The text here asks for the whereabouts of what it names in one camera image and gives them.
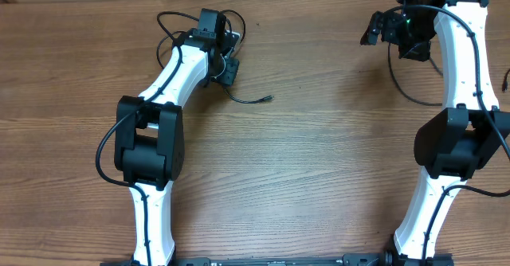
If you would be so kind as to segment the black usb cable short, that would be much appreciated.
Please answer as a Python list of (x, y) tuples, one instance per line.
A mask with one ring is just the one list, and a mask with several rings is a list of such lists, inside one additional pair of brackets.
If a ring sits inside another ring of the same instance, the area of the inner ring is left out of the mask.
[[(245, 19), (242, 17), (242, 15), (240, 15), (236, 10), (221, 10), (220, 13), (232, 13), (232, 14), (235, 14), (237, 17), (240, 18), (241, 20), (241, 23), (242, 23), (242, 35), (241, 35), (241, 39), (240, 39), (240, 44), (242, 44), (242, 42), (245, 40), (245, 35), (246, 35), (246, 23), (245, 23)], [(185, 14), (185, 13), (182, 13), (182, 12), (178, 12), (178, 11), (162, 11), (160, 13), (158, 13), (156, 15), (156, 21), (158, 22), (160, 28), (167, 34), (157, 45), (156, 47), (156, 60), (160, 66), (160, 68), (163, 70), (164, 69), (164, 65), (162, 63), (162, 61), (160, 60), (160, 54), (159, 54), (159, 51), (160, 51), (160, 48), (161, 48), (161, 45), (163, 44), (163, 42), (170, 38), (172, 41), (175, 40), (175, 38), (173, 37), (176, 33), (185, 33), (185, 31), (182, 31), (182, 30), (178, 30), (178, 31), (174, 31), (173, 33), (170, 33), (170, 31), (167, 30), (167, 27), (161, 22), (161, 17), (164, 16), (164, 15), (175, 15), (175, 16), (180, 16), (180, 17), (184, 17), (184, 18), (189, 18), (191, 20), (194, 20), (194, 21), (197, 21), (198, 22), (198, 18), (196, 18), (195, 16), (193, 15), (189, 15), (189, 14)], [(234, 102), (237, 102), (237, 103), (240, 103), (240, 104), (260, 104), (260, 103), (266, 103), (266, 102), (269, 102), (271, 100), (274, 99), (274, 96), (270, 95), (270, 96), (265, 96), (265, 97), (262, 97), (260, 99), (257, 99), (257, 100), (241, 100), (241, 99), (238, 99), (237, 97), (233, 96), (230, 91), (227, 89), (227, 87), (223, 86), (222, 87), (225, 94)]]

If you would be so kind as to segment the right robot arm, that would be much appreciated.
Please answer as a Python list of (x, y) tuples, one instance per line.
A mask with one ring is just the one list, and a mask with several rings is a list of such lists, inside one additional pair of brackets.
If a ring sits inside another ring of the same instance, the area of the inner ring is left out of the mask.
[(500, 109), (488, 71), (488, 0), (397, 0), (375, 12), (361, 37), (396, 45), (402, 58), (427, 61), (437, 39), (444, 95), (440, 111), (417, 132), (418, 184), (406, 215), (380, 254), (347, 254), (346, 265), (451, 265), (435, 245), (450, 206), (475, 171), (506, 149), (509, 115)]

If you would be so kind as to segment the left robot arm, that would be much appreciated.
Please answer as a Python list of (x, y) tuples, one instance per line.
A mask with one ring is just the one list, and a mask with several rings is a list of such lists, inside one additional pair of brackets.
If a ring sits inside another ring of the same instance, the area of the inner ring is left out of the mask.
[(196, 27), (167, 33), (171, 58), (138, 96), (116, 109), (114, 164), (135, 210), (136, 245), (129, 265), (168, 265), (175, 254), (171, 193), (184, 163), (183, 107), (200, 84), (229, 86), (239, 62), (232, 55), (243, 36), (225, 11), (202, 9)]

